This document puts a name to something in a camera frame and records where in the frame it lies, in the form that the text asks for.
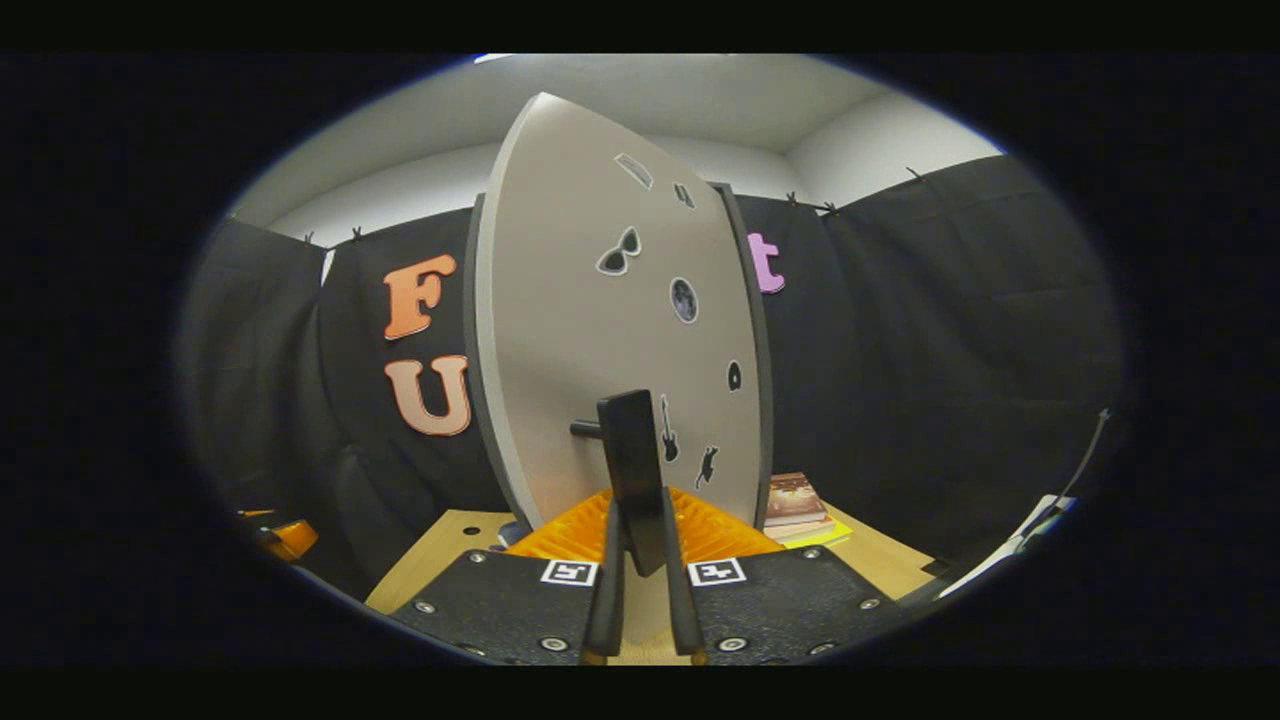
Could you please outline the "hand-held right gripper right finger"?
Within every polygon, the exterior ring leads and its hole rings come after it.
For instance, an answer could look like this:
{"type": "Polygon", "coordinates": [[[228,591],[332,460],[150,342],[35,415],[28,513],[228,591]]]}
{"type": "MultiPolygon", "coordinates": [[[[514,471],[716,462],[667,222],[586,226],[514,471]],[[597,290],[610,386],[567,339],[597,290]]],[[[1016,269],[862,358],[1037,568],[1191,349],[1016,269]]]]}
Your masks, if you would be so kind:
{"type": "Polygon", "coordinates": [[[676,652],[694,665],[815,664],[901,626],[909,610],[819,544],[765,536],[675,488],[663,502],[676,652]]]}

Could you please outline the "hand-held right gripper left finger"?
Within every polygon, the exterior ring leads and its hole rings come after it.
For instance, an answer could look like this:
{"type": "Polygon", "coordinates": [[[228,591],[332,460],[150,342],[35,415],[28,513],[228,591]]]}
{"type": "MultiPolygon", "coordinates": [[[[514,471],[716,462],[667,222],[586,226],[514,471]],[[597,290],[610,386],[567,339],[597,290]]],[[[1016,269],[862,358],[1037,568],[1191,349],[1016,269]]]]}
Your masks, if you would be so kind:
{"type": "Polygon", "coordinates": [[[489,664],[603,665],[623,601],[622,519],[604,489],[504,552],[463,551],[389,615],[489,664]]]}

